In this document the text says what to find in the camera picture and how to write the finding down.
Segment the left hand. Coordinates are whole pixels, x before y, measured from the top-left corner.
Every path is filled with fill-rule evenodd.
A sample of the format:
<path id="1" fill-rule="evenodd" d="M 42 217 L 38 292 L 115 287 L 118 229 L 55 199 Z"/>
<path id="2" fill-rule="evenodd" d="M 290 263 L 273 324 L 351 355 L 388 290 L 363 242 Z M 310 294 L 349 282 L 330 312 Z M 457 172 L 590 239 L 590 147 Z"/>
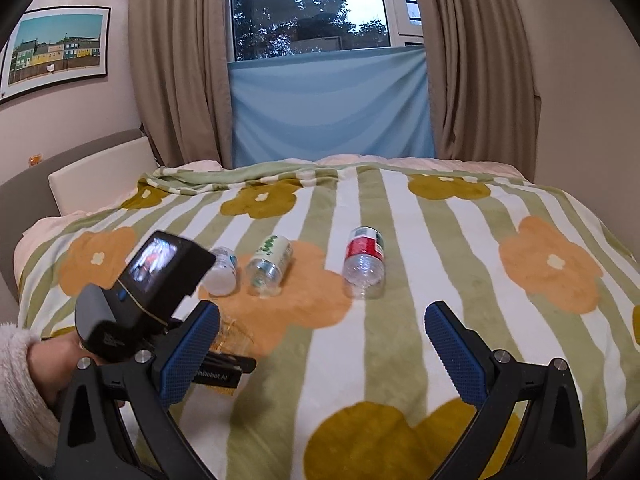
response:
<path id="1" fill-rule="evenodd" d="M 37 341 L 29 347 L 26 354 L 29 375 L 47 405 L 53 406 L 58 394 L 68 387 L 82 358 L 103 364 L 82 346 L 76 332 Z"/>

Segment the fluffy white sleeve forearm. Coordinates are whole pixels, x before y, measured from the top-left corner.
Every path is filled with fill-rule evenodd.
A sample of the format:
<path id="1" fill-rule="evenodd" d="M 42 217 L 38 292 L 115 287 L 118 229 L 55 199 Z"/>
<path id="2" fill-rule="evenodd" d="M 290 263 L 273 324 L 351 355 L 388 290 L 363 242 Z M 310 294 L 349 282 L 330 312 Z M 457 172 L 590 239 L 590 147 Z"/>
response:
<path id="1" fill-rule="evenodd" d="M 60 423 L 29 373 L 27 352 L 37 341 L 30 330 L 1 325 L 1 421 L 26 458 L 49 468 L 55 461 Z"/>

